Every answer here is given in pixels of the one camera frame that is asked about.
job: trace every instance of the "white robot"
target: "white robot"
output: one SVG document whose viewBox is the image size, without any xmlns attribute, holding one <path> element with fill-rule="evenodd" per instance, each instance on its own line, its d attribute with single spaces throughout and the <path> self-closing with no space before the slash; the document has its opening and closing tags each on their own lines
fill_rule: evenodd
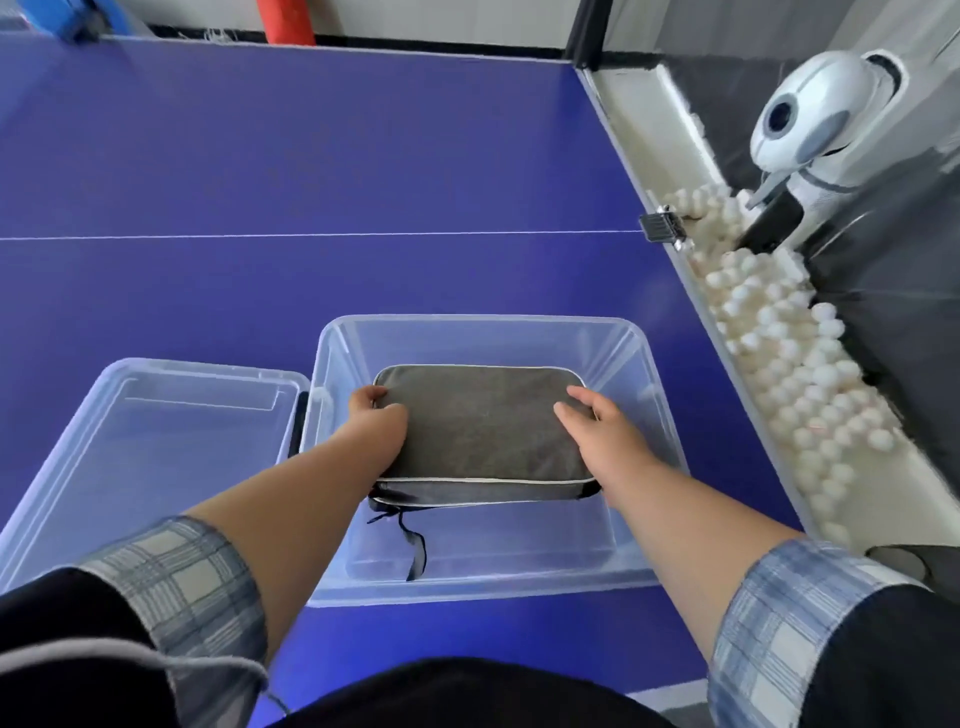
<svg viewBox="0 0 960 728">
<path fill-rule="evenodd" d="M 934 93 L 949 73 L 885 50 L 828 51 L 801 65 L 756 123 L 750 152 L 767 177 L 747 207 L 770 204 L 741 243 L 786 255 L 872 177 L 955 131 L 960 103 Z"/>
</svg>

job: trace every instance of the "table tennis table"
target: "table tennis table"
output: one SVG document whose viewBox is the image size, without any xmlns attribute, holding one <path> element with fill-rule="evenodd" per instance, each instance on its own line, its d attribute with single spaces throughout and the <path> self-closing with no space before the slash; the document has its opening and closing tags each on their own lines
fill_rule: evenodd
<svg viewBox="0 0 960 728">
<path fill-rule="evenodd" d="M 5 34 L 0 68 L 0 520 L 117 359 L 309 376 L 341 315 L 485 313 L 636 323 L 692 473 L 800 526 L 570 65 Z M 620 692 L 707 672 L 649 587 L 306 609 L 274 689 L 439 655 Z"/>
</svg>

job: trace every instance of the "left hand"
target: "left hand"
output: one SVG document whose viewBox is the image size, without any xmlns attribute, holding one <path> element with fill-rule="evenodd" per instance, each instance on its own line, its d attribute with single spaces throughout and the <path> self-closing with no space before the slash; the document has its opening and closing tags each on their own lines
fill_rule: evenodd
<svg viewBox="0 0 960 728">
<path fill-rule="evenodd" d="M 374 409 L 373 403 L 387 394 L 386 387 L 370 384 L 350 395 L 349 417 L 332 439 L 349 441 L 363 460 L 381 475 L 403 447 L 407 437 L 407 408 L 391 404 Z"/>
</svg>

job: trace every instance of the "black strap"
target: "black strap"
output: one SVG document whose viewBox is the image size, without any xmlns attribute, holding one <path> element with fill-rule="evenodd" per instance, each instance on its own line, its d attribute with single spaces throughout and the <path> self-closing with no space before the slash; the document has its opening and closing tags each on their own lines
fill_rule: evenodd
<svg viewBox="0 0 960 728">
<path fill-rule="evenodd" d="M 423 538 L 423 534 L 417 533 L 417 531 L 411 531 L 403 524 L 403 514 L 407 510 L 424 510 L 423 508 L 400 508 L 395 505 L 385 505 L 384 503 L 379 503 L 378 501 L 373 501 L 377 504 L 377 510 L 382 510 L 383 512 L 379 516 L 374 516 L 367 523 L 376 523 L 380 519 L 389 519 L 392 516 L 396 516 L 396 522 L 400 525 L 400 530 L 403 531 L 403 538 L 407 540 L 407 543 L 414 548 L 414 561 L 410 565 L 410 571 L 407 573 L 407 581 L 414 581 L 423 576 L 423 571 L 426 569 L 426 539 Z"/>
</svg>

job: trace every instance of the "plaid shirt sleeve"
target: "plaid shirt sleeve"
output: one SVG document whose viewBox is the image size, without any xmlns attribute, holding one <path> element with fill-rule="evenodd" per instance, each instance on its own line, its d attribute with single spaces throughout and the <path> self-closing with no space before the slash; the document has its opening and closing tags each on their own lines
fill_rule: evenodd
<svg viewBox="0 0 960 728">
<path fill-rule="evenodd" d="M 777 546 L 747 572 L 720 624 L 708 702 L 718 728 L 800 722 L 814 668 L 853 608 L 918 582 L 826 542 Z"/>
<path fill-rule="evenodd" d="M 266 659 L 266 619 L 250 570 L 203 522 L 173 518 L 101 549 L 77 568 L 127 600 L 159 652 Z M 169 670 L 167 680 L 183 728 L 246 725 L 259 687 L 252 675 L 229 669 Z"/>
</svg>

